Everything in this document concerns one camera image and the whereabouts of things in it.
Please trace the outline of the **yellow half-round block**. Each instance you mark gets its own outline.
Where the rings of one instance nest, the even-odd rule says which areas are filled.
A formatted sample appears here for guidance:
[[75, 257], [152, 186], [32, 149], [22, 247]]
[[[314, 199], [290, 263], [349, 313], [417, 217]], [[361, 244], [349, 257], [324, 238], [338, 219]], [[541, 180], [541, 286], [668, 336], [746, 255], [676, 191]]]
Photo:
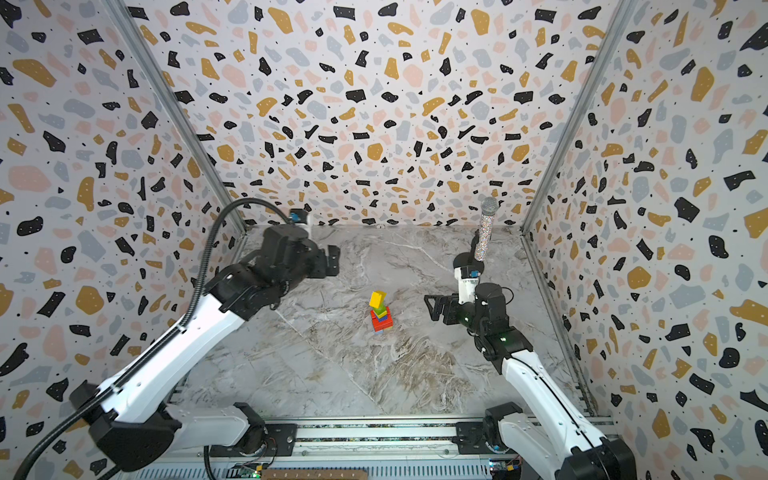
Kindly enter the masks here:
[[374, 291], [371, 294], [369, 306], [374, 310], [384, 308], [386, 296], [387, 294], [383, 291]]

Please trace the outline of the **green cube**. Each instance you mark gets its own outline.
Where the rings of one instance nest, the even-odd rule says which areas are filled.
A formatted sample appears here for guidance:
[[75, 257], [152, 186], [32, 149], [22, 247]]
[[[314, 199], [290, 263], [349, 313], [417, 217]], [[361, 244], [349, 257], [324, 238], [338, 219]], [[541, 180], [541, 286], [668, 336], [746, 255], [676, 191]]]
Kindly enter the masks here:
[[381, 306], [371, 310], [371, 318], [374, 322], [384, 322], [387, 321], [390, 317], [391, 313], [387, 306]]

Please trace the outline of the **red block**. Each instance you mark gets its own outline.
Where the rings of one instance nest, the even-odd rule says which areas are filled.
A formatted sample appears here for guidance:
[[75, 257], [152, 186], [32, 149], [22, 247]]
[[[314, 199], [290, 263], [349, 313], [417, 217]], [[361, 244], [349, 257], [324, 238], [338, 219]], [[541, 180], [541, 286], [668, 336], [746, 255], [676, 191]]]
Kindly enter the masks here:
[[371, 322], [375, 332], [380, 332], [393, 326], [393, 320], [390, 316], [377, 317], [376, 315], [373, 315], [371, 317]]

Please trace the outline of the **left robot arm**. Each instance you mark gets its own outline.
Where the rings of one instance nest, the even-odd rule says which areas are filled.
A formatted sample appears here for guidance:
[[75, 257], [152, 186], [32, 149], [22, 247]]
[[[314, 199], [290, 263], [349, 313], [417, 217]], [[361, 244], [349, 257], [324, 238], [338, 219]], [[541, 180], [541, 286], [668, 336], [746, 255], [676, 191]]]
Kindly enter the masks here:
[[84, 415], [98, 449], [121, 472], [196, 447], [223, 447], [242, 456], [263, 453], [268, 429], [248, 404], [192, 411], [169, 406], [165, 399], [210, 350], [260, 310], [275, 308], [305, 279], [337, 275], [340, 255], [336, 245], [319, 247], [303, 225], [267, 228], [260, 249], [205, 285], [188, 322], [176, 322], [100, 385], [84, 383], [72, 392], [77, 408], [98, 394], [106, 396]]

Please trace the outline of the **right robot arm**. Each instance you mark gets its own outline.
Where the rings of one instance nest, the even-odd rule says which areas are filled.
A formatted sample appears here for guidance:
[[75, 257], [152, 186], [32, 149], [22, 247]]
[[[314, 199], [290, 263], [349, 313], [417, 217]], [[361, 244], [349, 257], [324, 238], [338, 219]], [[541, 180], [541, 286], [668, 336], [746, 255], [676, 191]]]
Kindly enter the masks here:
[[492, 450], [512, 450], [542, 479], [635, 479], [636, 460], [620, 438], [611, 439], [569, 400], [551, 378], [532, 343], [513, 327], [505, 288], [481, 283], [474, 299], [458, 293], [426, 295], [433, 321], [465, 327], [476, 349], [521, 395], [537, 424], [508, 402], [488, 408], [483, 428]]

